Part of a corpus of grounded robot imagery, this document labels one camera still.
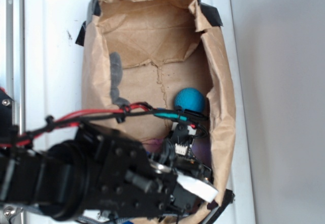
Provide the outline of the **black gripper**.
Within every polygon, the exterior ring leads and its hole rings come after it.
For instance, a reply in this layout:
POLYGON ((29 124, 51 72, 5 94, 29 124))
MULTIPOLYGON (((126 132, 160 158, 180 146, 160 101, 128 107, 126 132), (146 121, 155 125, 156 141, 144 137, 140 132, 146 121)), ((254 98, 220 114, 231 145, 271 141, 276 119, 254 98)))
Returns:
POLYGON ((175 122, 165 138, 148 140, 150 159, 160 172, 176 174, 173 189, 165 188, 168 209, 196 209, 202 202, 212 203, 218 190, 212 184, 212 170, 193 153, 195 126, 175 122))

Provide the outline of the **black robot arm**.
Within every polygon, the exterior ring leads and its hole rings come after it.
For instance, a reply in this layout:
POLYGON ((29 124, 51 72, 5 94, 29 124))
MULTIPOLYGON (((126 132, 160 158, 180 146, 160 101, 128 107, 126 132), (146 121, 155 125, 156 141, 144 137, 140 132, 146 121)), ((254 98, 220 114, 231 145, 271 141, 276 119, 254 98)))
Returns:
POLYGON ((148 154, 126 134, 89 123, 46 152, 1 152, 1 202, 37 205, 57 221, 76 220, 92 209, 114 220, 183 214, 217 193, 203 164, 148 154))

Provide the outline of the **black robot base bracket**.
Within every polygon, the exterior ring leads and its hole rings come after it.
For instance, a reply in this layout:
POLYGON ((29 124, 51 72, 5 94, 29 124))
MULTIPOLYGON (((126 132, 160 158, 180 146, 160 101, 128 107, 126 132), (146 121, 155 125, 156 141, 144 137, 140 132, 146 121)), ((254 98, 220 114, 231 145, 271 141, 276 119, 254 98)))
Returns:
POLYGON ((18 134, 19 126, 13 121, 13 105, 14 101, 1 87, 1 148, 11 147, 18 134))

